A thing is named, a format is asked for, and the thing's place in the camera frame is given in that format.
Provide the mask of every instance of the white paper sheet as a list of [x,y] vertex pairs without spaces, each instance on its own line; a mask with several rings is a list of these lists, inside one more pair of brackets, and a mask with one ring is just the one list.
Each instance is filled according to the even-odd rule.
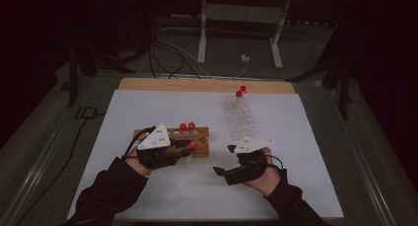
[[[210,157],[180,159],[173,167],[154,171],[128,210],[116,215],[129,220],[262,220],[277,218],[256,190],[228,186],[212,167],[237,167],[234,144],[222,111],[229,94],[209,92],[115,91],[68,217],[82,189],[108,168],[129,145],[134,129],[182,122],[208,126]],[[343,217],[335,190],[298,95],[246,94],[257,123],[254,137],[272,139],[272,154],[288,169],[291,185],[304,191],[304,200],[324,218]]]

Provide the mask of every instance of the metal frame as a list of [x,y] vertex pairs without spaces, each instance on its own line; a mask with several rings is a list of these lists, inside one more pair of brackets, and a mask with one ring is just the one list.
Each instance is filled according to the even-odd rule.
[[384,199],[383,192],[381,187],[379,186],[378,181],[373,175],[371,168],[367,162],[366,157],[363,154],[363,150],[360,144],[357,142],[356,137],[354,136],[352,130],[347,125],[346,121],[342,118],[339,113],[339,109],[337,106],[338,97],[335,94],[335,90],[326,90],[326,95],[331,102],[332,108],[336,115],[338,116],[338,120],[340,125],[343,128],[346,136],[348,137],[349,141],[349,151],[351,152],[353,159],[356,163],[356,166],[359,170],[360,176],[365,183],[366,189],[370,195],[370,199],[372,200],[373,205],[375,206],[376,213],[382,223],[383,226],[396,226],[396,221],[394,220],[394,216],[389,209],[389,206]]
[[[278,43],[279,37],[282,33],[283,26],[284,26],[285,21],[286,21],[286,16],[287,16],[287,12],[288,12],[289,5],[290,5],[291,1],[292,0],[286,0],[284,8],[281,8],[279,21],[278,22],[277,21],[271,21],[271,23],[277,23],[276,34],[273,37],[271,37],[270,40],[269,40],[270,47],[271,47],[271,53],[273,55],[273,60],[274,60],[274,67],[276,69],[282,69],[283,68],[283,63],[282,63],[282,59],[280,57],[279,47],[278,47],[277,43]],[[206,41],[207,41],[206,20],[208,18],[207,5],[208,5],[207,1],[202,0],[200,42],[199,42],[199,50],[198,50],[198,53],[197,53],[197,62],[199,64],[204,64],[205,63]],[[225,18],[212,18],[212,17],[211,17],[211,19],[226,20]]]
[[93,78],[85,78],[81,87],[81,93],[78,99],[74,101],[74,105],[71,108],[67,108],[62,118],[59,120],[55,131],[50,135],[48,142],[40,152],[39,156],[35,160],[28,171],[22,185],[19,187],[18,192],[13,197],[2,217],[0,218],[0,225],[2,226],[13,226],[19,221],[24,213],[24,210],[28,206],[28,203],[33,196],[37,184],[43,177],[46,168],[48,167],[54,153],[60,147],[59,141],[61,141],[64,134],[65,128],[67,127],[68,121],[74,118],[76,110],[80,106],[81,101],[89,91]]

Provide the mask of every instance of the wooden block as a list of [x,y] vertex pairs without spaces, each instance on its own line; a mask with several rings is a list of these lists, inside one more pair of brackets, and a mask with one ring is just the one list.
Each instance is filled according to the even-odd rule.
[[[134,130],[133,136],[135,136],[141,129]],[[169,138],[171,139],[192,139],[196,142],[194,145],[194,151],[191,155],[193,158],[206,158],[209,157],[209,128],[208,127],[195,127],[192,130],[181,130],[179,128],[167,128],[169,132]],[[138,140],[142,141],[146,137],[145,133],[138,137]],[[179,152],[180,149],[170,147],[167,149],[169,153]]]
[[249,80],[197,80],[197,79],[151,79],[123,78],[119,90],[148,91],[196,91],[196,92],[236,92],[245,85],[250,93],[262,94],[295,94],[290,82],[249,81]]

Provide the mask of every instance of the hand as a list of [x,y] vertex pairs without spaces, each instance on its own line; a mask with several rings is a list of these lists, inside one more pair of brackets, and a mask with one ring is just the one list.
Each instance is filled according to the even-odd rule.
[[[264,155],[269,155],[269,156],[265,156],[265,160],[267,161],[267,164],[273,164],[273,160],[270,157],[271,156],[270,149],[267,147],[264,147],[261,149],[261,152]],[[267,167],[264,171],[264,174],[261,177],[259,177],[256,180],[246,182],[245,184],[251,188],[258,190],[264,196],[268,196],[274,191],[274,189],[279,184],[279,182],[280,182],[279,172],[274,168]]]
[[136,158],[136,148],[133,148],[132,151],[128,154],[128,158],[125,159],[125,162],[139,175],[147,176],[152,172],[152,170],[145,168],[145,166],[139,163],[138,158]]

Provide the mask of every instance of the black cable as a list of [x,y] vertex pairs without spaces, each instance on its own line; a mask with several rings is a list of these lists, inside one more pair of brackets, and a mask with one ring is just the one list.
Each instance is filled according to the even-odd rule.
[[156,60],[157,61],[157,79],[159,79],[160,78],[160,76],[161,76],[161,72],[160,72],[160,67],[163,69],[163,70],[166,70],[166,69],[164,69],[164,67],[160,64],[160,60],[157,58],[157,56],[156,56],[156,49],[153,47],[153,46],[151,46],[150,45],[150,48],[151,48],[151,58],[154,58],[154,60]]
[[[240,163],[241,165],[242,164],[261,165],[260,163],[254,162],[254,161],[238,161],[238,163]],[[274,168],[274,169],[276,169],[277,171],[280,172],[280,168],[273,165],[273,164],[267,164],[266,163],[266,164],[263,164],[262,166],[265,166],[266,168]]]
[[179,72],[183,67],[184,67],[184,63],[185,63],[185,58],[184,58],[184,56],[181,54],[181,52],[177,49],[177,48],[175,48],[174,47],[174,49],[175,49],[175,51],[176,52],[174,52],[174,51],[172,51],[172,50],[169,50],[169,49],[167,49],[167,48],[164,48],[164,47],[161,47],[161,46],[158,46],[158,45],[155,45],[155,44],[153,44],[153,46],[155,46],[155,47],[157,47],[157,48],[159,48],[159,49],[162,49],[162,50],[166,50],[166,51],[168,51],[168,52],[171,52],[171,53],[173,53],[174,55],[176,55],[176,56],[178,56],[178,57],[180,57],[181,58],[181,65],[175,70],[175,71],[173,71],[173,72],[169,72],[169,71],[167,71],[166,69],[165,69],[165,71],[167,71],[167,73],[169,73],[170,74],[170,76],[169,76],[169,79],[170,78],[172,78],[173,76],[175,77],[175,73],[177,73],[177,72]]
[[152,54],[151,54],[151,46],[148,47],[148,58],[149,58],[149,62],[150,62],[150,70],[151,70],[151,73],[153,74],[154,78],[157,79],[156,73],[154,72],[154,69],[153,69],[153,60],[152,60]]
[[144,134],[144,133],[151,133],[151,132],[153,132],[155,129],[156,129],[157,127],[155,127],[155,126],[153,126],[153,127],[149,127],[149,128],[145,128],[145,129],[142,129],[141,131],[139,131],[134,137],[133,137],[133,139],[131,140],[131,142],[130,142],[130,144],[129,144],[129,146],[128,146],[128,148],[126,149],[126,151],[125,151],[125,154],[124,155],[122,155],[122,157],[121,157],[121,159],[122,160],[124,160],[124,159],[126,159],[126,158],[128,158],[128,155],[129,155],[129,152],[130,152],[130,150],[132,149],[132,146],[133,146],[133,144],[135,143],[135,141],[139,138],[139,136],[141,136],[142,134]]
[[283,169],[283,163],[282,163],[282,161],[280,161],[280,159],[279,159],[279,158],[274,157],[274,156],[272,156],[272,155],[264,155],[264,156],[271,157],[271,158],[273,158],[273,159],[275,159],[275,160],[279,161],[279,162],[280,162],[280,165],[282,166],[282,168],[281,168],[281,169]]
[[[173,46],[173,45],[171,45],[171,44],[169,44],[169,43],[166,43],[166,42],[163,42],[163,41],[160,41],[160,40],[157,40],[157,42],[159,42],[159,43],[162,43],[162,44],[164,44],[164,45],[166,45],[166,46],[169,46],[169,47],[172,47],[172,48],[175,48],[175,49],[177,49],[177,47],[175,47],[175,46]],[[188,63],[188,61],[187,61],[187,59],[185,59],[185,58],[183,58],[184,59],[184,62],[187,64],[187,66],[190,68],[190,71],[199,79],[199,80],[201,80],[202,78],[200,78],[200,76],[193,70],[193,68],[191,67],[191,65],[190,65],[190,63]]]
[[19,221],[16,223],[16,225],[20,225],[22,223],[22,221],[26,218],[26,216],[29,214],[29,212],[31,212],[31,210],[35,207],[35,205],[40,201],[41,198],[43,198],[43,196],[49,191],[49,189],[55,184],[55,182],[59,179],[59,177],[61,177],[62,173],[64,172],[64,170],[67,168],[68,164],[70,163],[73,154],[74,154],[74,150],[75,147],[77,145],[77,141],[78,138],[80,136],[80,133],[83,129],[83,127],[86,125],[86,123],[91,120],[96,118],[97,116],[100,115],[105,115],[105,113],[99,113],[99,114],[95,114],[92,115],[90,117],[88,117],[87,119],[85,119],[85,121],[83,122],[83,124],[80,126],[79,130],[77,131],[77,135],[76,138],[73,141],[73,145],[71,147],[71,152],[70,155],[67,158],[67,161],[65,162],[65,164],[62,166],[61,170],[58,172],[57,176],[52,180],[52,182],[46,187],[46,189],[40,194],[40,196],[37,197],[37,199],[34,201],[34,203],[32,203],[32,205],[27,209],[27,211],[21,216],[21,218],[19,219]]

